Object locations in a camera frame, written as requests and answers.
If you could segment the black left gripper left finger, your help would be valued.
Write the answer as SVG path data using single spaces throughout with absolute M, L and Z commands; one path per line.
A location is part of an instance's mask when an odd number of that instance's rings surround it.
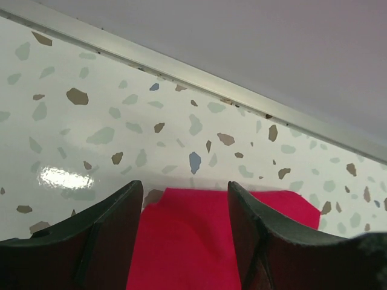
M 2 241 L 1 289 L 125 289 L 142 202 L 131 181 L 29 239 Z

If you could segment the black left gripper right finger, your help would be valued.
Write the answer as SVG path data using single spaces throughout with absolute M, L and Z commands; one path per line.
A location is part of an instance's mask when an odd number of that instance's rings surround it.
M 386 289 L 386 233 L 352 238 L 302 225 L 228 184 L 242 289 Z

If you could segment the magenta red t shirt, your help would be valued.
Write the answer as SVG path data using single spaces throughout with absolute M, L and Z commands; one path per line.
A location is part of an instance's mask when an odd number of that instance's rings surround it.
M 127 289 L 241 289 L 225 190 L 148 193 Z

